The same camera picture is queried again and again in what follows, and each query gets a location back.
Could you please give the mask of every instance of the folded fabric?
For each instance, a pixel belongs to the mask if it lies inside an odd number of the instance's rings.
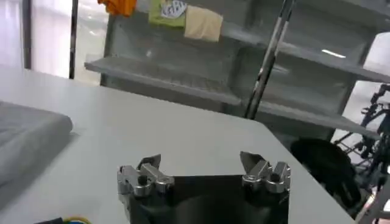
[[[184,37],[218,42],[223,17],[209,9],[189,5]]]
[[[105,11],[111,15],[130,16],[134,12],[137,0],[97,0],[105,5]]]
[[[185,26],[186,4],[180,1],[151,0],[149,22],[170,27]]]

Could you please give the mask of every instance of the cable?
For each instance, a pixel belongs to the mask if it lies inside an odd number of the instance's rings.
[[[65,222],[65,223],[72,222],[72,221],[79,221],[79,222],[83,222],[85,224],[92,224],[88,219],[81,217],[81,216],[72,216],[72,217],[68,217],[68,218],[63,219],[63,222]]]

